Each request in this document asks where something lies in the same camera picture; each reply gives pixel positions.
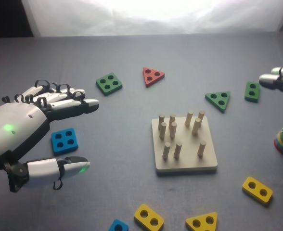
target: green light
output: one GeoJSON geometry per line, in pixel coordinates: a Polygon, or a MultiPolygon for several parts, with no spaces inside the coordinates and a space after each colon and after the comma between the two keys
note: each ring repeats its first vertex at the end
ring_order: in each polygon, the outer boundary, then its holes
{"type": "Polygon", "coordinates": [[[82,172],[86,171],[86,170],[88,169],[88,167],[89,167],[89,166],[84,166],[84,167],[79,171],[79,173],[82,173],[82,172]]]}
{"type": "Polygon", "coordinates": [[[11,124],[5,124],[3,126],[3,129],[6,131],[12,131],[13,130],[13,126],[11,124]]]}

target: red triangle block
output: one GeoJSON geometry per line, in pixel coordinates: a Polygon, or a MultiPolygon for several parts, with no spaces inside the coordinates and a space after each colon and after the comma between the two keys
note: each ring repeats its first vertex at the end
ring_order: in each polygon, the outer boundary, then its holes
{"type": "Polygon", "coordinates": [[[142,70],[143,70],[143,78],[145,79],[146,87],[151,86],[152,84],[156,83],[157,81],[165,77],[165,73],[162,71],[157,71],[147,67],[144,67],[142,70]]]}

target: blue square block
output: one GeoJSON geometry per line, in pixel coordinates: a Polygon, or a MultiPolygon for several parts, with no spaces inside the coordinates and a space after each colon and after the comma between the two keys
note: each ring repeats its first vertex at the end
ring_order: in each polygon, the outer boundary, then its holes
{"type": "Polygon", "coordinates": [[[128,227],[127,224],[116,219],[116,220],[114,220],[112,226],[109,228],[108,231],[128,231],[128,230],[129,230],[129,227],[128,227]]]}
{"type": "Polygon", "coordinates": [[[78,143],[73,128],[52,133],[51,143],[53,145],[55,155],[69,153],[78,148],[78,143]]]}

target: gray tablecloth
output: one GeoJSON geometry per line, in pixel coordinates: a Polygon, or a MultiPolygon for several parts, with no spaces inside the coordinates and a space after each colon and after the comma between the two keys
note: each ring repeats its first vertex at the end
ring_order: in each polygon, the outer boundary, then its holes
{"type": "Polygon", "coordinates": [[[261,88],[259,103],[244,100],[247,81],[283,65],[283,34],[173,35],[0,39],[1,97],[36,79],[68,83],[98,99],[98,111],[51,123],[49,133],[21,162],[53,157],[51,133],[74,128],[77,155],[88,171],[52,185],[9,192],[0,171],[0,231],[106,231],[118,218],[140,228],[133,215],[147,204],[164,230],[184,231],[189,217],[216,211],[217,231],[283,231],[283,156],[273,139],[283,127],[283,93],[261,88]],[[142,68],[166,77],[146,88],[142,68]],[[107,97],[95,80],[115,73],[123,89],[107,97]],[[205,93],[231,91],[225,114],[205,93]],[[218,159],[215,174],[159,177],[151,119],[204,109],[218,159]],[[252,176],[273,189],[269,208],[245,195],[252,176]]]}

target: white curtain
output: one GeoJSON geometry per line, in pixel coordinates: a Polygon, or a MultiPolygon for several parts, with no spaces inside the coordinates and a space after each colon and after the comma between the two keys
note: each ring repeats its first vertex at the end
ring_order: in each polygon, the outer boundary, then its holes
{"type": "Polygon", "coordinates": [[[283,0],[22,0],[35,36],[277,31],[283,0]]]}

